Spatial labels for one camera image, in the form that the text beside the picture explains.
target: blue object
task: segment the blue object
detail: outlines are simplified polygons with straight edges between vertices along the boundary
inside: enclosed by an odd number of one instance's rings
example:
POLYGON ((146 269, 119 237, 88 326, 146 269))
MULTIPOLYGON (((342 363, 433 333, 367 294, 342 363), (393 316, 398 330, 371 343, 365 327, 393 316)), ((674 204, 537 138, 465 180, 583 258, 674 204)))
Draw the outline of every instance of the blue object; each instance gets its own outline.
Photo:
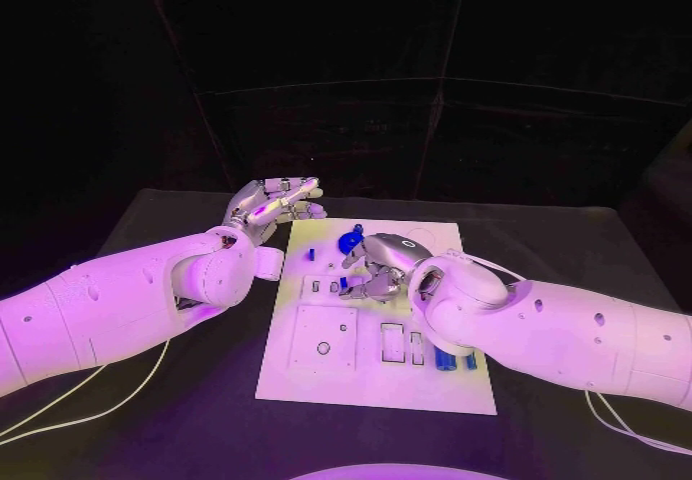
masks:
POLYGON ((339 237, 339 250, 345 255, 351 253, 355 246, 364 241, 364 226, 357 223, 354 231, 339 237))
POLYGON ((436 366, 443 372, 453 372, 457 369, 457 357, 443 352, 436 347, 436 366))
POLYGON ((469 370, 476 370, 479 368, 476 365, 476 353, 466 356, 466 366, 469 367, 469 370))

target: circular hole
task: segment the circular hole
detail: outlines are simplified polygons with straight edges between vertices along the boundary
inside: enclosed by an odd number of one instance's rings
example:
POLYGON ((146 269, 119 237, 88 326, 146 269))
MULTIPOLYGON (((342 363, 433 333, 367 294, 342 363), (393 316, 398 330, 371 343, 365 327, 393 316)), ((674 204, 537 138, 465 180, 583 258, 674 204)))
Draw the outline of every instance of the circular hole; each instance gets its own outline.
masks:
POLYGON ((321 353, 321 355, 326 355, 329 353, 329 349, 332 347, 329 346, 329 343, 328 342, 322 342, 319 345, 318 345, 318 352, 321 353))

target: robotic hand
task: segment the robotic hand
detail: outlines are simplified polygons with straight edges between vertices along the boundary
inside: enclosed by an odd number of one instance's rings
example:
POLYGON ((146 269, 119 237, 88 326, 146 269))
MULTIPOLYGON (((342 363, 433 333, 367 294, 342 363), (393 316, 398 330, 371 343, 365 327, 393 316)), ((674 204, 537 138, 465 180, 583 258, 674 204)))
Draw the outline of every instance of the robotic hand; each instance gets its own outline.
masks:
POLYGON ((365 237, 344 267, 364 256, 374 278, 342 297, 387 301, 407 285, 414 319, 447 353, 476 347, 558 385, 692 410, 690 316, 521 277, 505 285, 482 264, 502 267, 455 250, 434 257, 398 235, 365 237))
POLYGON ((0 301, 0 396, 123 360, 237 305, 254 277, 279 280, 284 254, 261 247, 277 223, 325 218, 316 178, 251 182, 207 233, 75 265, 0 301))

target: black table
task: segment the black table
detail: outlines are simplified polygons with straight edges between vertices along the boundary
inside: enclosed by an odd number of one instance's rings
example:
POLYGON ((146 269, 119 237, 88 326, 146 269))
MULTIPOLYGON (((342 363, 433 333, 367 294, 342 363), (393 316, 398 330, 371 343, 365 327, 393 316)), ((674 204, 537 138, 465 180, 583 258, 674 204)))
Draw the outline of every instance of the black table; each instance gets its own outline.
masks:
MULTIPOLYGON (((143 190, 101 254, 205 231, 220 223, 230 198, 143 190)), ((610 209, 357 198, 322 203, 334 217, 456 221, 466 250, 527 277, 677 308, 610 209)), ((282 227, 269 246, 286 248, 289 234, 282 227)), ((257 280, 241 305, 173 339, 150 384, 114 414, 0 447, 0 476, 267 479, 403 462, 508 478, 690 478, 690 457, 607 430, 583 392, 492 360, 498 416, 256 400, 277 286, 257 280)), ((110 408, 148 375, 159 352, 161 347, 109 366, 32 427, 110 408)), ((86 372, 62 375, 0 399, 3 426, 84 377, 86 372)), ((615 398, 613 405, 635 430, 691 446, 688 412, 629 398, 615 398)))

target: gray table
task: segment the gray table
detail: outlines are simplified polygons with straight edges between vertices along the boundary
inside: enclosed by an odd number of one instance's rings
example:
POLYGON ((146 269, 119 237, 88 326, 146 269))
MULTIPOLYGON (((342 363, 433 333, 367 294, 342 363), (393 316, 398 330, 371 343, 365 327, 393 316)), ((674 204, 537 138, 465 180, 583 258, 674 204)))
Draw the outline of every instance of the gray table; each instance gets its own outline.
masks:
MULTIPOLYGON (((145 190, 101 254, 205 231, 230 194, 145 190)), ((652 266, 605 208, 325 199, 335 217, 456 221, 470 253, 537 280, 675 309, 652 266)), ((286 248, 284 226, 269 245, 286 248)), ((277 283, 259 280, 223 316, 172 341, 159 373, 113 415, 0 447, 12 478, 287 478, 323 468, 404 462, 508 478, 687 478, 690 458, 609 431, 579 391, 489 360, 498 416, 254 399, 277 283)), ((159 347, 109 367, 35 426, 107 409, 146 376, 159 347)), ((6 425, 86 376, 48 379, 0 399, 6 425)), ((615 398, 643 434, 691 446, 692 415, 615 398)))

